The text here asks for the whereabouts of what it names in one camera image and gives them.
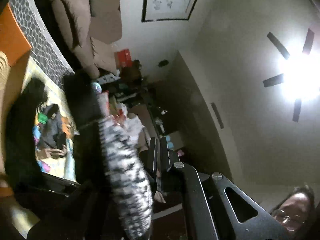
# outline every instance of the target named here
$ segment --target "black metal bracket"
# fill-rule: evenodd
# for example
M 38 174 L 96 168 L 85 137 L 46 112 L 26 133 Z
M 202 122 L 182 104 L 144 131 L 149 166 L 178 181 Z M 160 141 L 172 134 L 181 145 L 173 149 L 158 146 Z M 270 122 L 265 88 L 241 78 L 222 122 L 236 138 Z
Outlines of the black metal bracket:
M 140 152 L 139 158 L 144 165 L 144 170 L 147 173 L 153 195 L 155 195 L 157 191 L 157 155 L 158 140 L 156 137 L 151 137 L 149 149 Z
M 188 239 L 266 240 L 290 239 L 286 229 L 268 212 L 220 173 L 202 174 L 170 156 L 165 138 L 160 140 L 161 186 L 180 191 Z

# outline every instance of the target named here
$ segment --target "eyeglasses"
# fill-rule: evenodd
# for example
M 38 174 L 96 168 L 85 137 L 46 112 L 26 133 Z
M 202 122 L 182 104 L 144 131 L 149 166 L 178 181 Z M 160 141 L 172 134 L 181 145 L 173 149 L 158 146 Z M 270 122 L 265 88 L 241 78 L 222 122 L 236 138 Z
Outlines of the eyeglasses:
M 285 213 L 285 211 L 280 209 L 273 211 L 272 216 L 289 231 L 295 231 L 304 224 L 304 221 L 302 221 L 300 216 L 290 217 Z

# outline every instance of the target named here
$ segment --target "dark hair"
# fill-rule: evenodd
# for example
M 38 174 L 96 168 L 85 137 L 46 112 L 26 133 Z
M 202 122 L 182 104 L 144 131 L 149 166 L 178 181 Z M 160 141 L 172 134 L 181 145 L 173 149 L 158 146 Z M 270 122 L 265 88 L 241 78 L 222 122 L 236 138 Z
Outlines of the dark hair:
M 292 197 L 293 195 L 297 194 L 297 193 L 303 193 L 305 194 L 309 201 L 310 201 L 310 211 L 314 210 L 315 208 L 315 195 L 313 193 L 313 190 L 311 187 L 309 187 L 307 184 L 304 185 L 303 187 L 295 187 L 294 190 L 289 193 L 289 195 L 287 195 L 287 197 L 281 201 L 275 208 L 273 208 L 270 212 L 270 214 L 272 215 L 272 213 L 279 209 L 281 207 L 281 205 L 287 201 L 288 198 Z

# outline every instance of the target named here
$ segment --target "beige couch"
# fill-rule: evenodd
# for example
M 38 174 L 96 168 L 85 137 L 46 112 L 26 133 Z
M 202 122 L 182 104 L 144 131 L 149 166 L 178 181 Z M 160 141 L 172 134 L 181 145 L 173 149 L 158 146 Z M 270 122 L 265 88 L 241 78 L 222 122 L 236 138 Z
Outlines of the beige couch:
M 94 63 L 91 38 L 105 44 L 111 44 L 122 36 L 122 24 L 120 15 L 120 0 L 93 0 L 95 17 L 91 17 L 90 29 L 84 46 L 76 44 L 76 38 L 72 31 L 66 7 L 62 0 L 50 0 L 52 9 L 58 23 L 61 34 L 74 55 L 79 59 L 81 66 L 89 73 L 91 78 L 99 77 L 99 70 Z

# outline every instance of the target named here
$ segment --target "red box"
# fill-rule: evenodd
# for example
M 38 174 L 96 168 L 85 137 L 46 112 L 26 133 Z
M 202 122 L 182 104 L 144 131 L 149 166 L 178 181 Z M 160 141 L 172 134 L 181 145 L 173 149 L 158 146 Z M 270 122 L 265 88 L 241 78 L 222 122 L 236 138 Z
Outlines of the red box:
M 132 60 L 129 49 L 117 52 L 120 67 L 132 67 Z

